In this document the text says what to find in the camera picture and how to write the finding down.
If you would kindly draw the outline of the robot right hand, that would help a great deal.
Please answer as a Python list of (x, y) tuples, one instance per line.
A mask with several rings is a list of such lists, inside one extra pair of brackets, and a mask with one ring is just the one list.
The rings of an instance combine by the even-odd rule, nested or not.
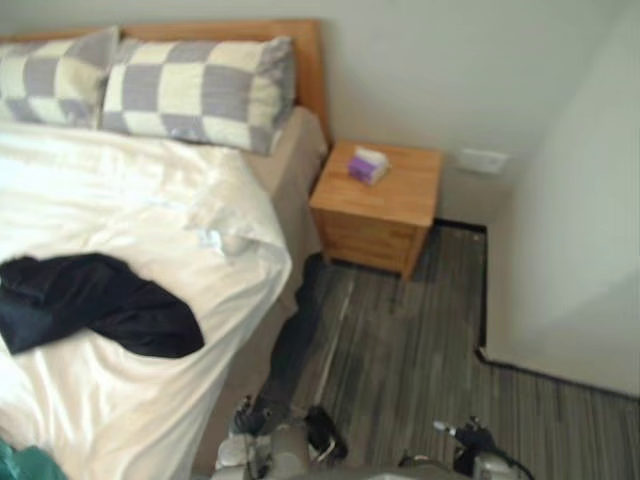
[(454, 455), (453, 469), (468, 477), (473, 476), (474, 462), (483, 453), (494, 453), (498, 447), (491, 432), (481, 424), (480, 419), (471, 415), (461, 427), (435, 420), (433, 427), (453, 437), (461, 446)]

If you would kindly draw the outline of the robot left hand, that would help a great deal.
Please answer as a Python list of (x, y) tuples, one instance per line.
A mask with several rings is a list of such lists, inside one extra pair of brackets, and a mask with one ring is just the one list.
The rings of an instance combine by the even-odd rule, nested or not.
[(312, 405), (305, 411), (245, 396), (235, 408), (228, 426), (228, 438), (240, 436), (243, 440), (266, 441), (279, 427), (302, 426), (304, 439), (313, 452), (316, 463), (335, 463), (349, 454), (345, 437), (338, 430), (327, 410)]

